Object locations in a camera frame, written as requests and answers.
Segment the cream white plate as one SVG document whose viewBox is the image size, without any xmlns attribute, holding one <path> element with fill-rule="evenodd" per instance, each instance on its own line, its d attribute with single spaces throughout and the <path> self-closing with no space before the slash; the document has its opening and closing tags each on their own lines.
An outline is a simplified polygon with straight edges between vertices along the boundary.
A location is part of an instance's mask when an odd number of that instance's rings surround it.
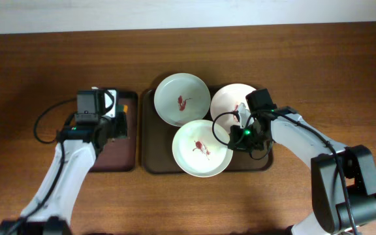
<svg viewBox="0 0 376 235">
<path fill-rule="evenodd" d="M 216 176 L 232 160 L 233 151 L 226 146 L 229 139 L 225 129 L 212 121 L 190 121 L 174 135 L 172 154 L 184 172 L 199 178 Z"/>
</svg>

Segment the pale green plate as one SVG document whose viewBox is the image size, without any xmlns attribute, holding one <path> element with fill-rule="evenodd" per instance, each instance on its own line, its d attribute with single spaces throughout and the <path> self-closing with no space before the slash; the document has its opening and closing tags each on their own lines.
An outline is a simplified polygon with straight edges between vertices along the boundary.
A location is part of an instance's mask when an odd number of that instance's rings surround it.
<svg viewBox="0 0 376 235">
<path fill-rule="evenodd" d="M 206 116 L 211 95 L 207 85 L 197 76 L 176 73 L 166 77 L 155 90 L 153 103 L 166 123 L 181 127 Z"/>
</svg>

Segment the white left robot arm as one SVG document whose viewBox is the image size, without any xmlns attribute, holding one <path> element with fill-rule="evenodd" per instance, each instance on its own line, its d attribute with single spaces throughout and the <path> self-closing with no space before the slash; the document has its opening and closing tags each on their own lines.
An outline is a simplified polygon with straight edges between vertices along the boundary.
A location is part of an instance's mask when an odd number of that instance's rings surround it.
<svg viewBox="0 0 376 235">
<path fill-rule="evenodd" d="M 38 191 L 16 220 L 4 220 L 0 234 L 71 234 L 71 215 L 87 173 L 111 139 L 127 136 L 127 106 L 114 88 L 80 90 L 76 111 L 52 143 L 55 155 Z"/>
</svg>

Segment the pale pink plate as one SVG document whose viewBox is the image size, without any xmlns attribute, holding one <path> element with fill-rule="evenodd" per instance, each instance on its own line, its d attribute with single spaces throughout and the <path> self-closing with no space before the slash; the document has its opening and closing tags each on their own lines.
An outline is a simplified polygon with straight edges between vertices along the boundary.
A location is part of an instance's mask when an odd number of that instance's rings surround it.
<svg viewBox="0 0 376 235">
<path fill-rule="evenodd" d="M 222 113 L 238 111 L 240 119 L 235 115 L 226 114 L 219 117 L 216 124 L 222 126 L 227 133 L 230 133 L 233 125 L 244 128 L 251 114 L 245 97 L 254 90 L 255 88 L 246 84 L 230 84 L 222 87 L 211 100 L 211 118 L 215 120 Z"/>
</svg>

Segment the orange green sponge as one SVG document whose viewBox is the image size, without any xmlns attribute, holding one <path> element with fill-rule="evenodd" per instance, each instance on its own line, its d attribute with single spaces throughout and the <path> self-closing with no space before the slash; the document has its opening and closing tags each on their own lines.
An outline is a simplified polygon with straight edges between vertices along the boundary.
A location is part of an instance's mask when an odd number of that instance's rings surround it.
<svg viewBox="0 0 376 235">
<path fill-rule="evenodd" d="M 116 106 L 117 113 L 124 113 L 126 114 L 128 111 L 128 106 L 126 104 L 119 104 Z"/>
</svg>

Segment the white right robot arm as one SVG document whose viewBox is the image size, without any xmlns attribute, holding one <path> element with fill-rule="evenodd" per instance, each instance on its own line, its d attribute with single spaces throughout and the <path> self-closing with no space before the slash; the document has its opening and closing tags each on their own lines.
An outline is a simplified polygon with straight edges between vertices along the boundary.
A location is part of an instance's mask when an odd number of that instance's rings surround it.
<svg viewBox="0 0 376 235">
<path fill-rule="evenodd" d="M 367 147 L 328 138 L 293 108 L 277 107 L 267 89 L 245 99 L 249 113 L 242 127 L 230 128 L 229 149 L 251 153 L 280 144 L 311 171 L 313 211 L 286 234 L 358 234 L 358 227 L 376 221 L 376 166 Z"/>
</svg>

